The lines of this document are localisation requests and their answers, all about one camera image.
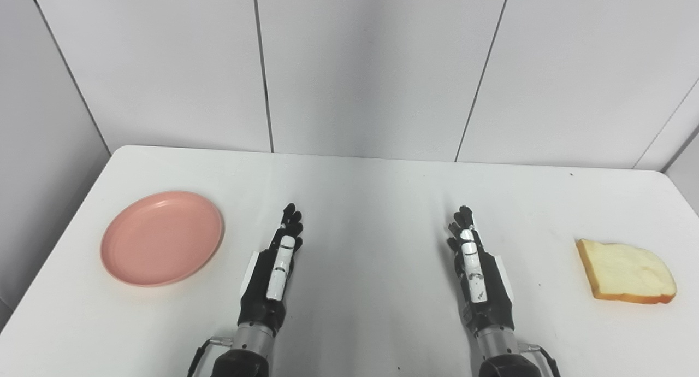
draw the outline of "white backdrop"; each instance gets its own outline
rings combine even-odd
[[[33,1],[0,0],[0,329],[108,158]]]
[[[452,161],[505,0],[259,0],[276,151]],[[509,0],[460,161],[660,170],[695,0]],[[254,0],[39,0],[114,150],[268,151]]]
[[[632,168],[697,53],[696,0],[509,0],[459,160]]]
[[[110,150],[270,150],[253,0],[38,1]]]

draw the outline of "white table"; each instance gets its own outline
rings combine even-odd
[[[175,189],[221,210],[215,257],[165,287],[112,279],[98,254],[110,220]],[[487,249],[504,258],[517,337],[544,345],[564,377],[694,367],[686,354],[699,347],[699,218],[659,173],[126,147],[0,335],[0,375],[185,375],[204,339],[234,333],[249,257],[269,245],[289,201],[304,212],[304,247],[276,377],[470,375],[478,355],[459,320],[445,243],[464,203]],[[672,270],[676,299],[594,299],[574,246],[581,237],[654,251]],[[199,375],[221,352],[210,351]]]

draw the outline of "slice of bread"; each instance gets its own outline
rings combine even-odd
[[[668,303],[677,293],[670,270],[657,255],[619,243],[577,241],[592,295],[634,303]]]

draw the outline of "pink plate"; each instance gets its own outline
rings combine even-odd
[[[211,258],[222,227],[218,209],[203,196],[155,193],[112,220],[102,238],[102,263],[127,284],[169,284],[192,275]]]

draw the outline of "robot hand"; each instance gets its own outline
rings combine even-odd
[[[466,300],[465,324],[483,355],[479,377],[541,377],[539,368],[520,355],[514,336],[512,301],[496,259],[483,248],[473,212],[461,206],[454,213],[454,220],[449,225],[454,237],[447,239],[447,243],[454,252],[454,270]]]
[[[301,212],[290,203],[269,248],[259,253],[245,293],[240,299],[240,315],[235,337],[212,337],[197,350],[188,376],[194,374],[209,344],[230,350],[217,358],[212,377],[267,377],[269,355],[274,339],[284,323],[287,282],[294,270],[294,254],[301,247],[304,230]]]

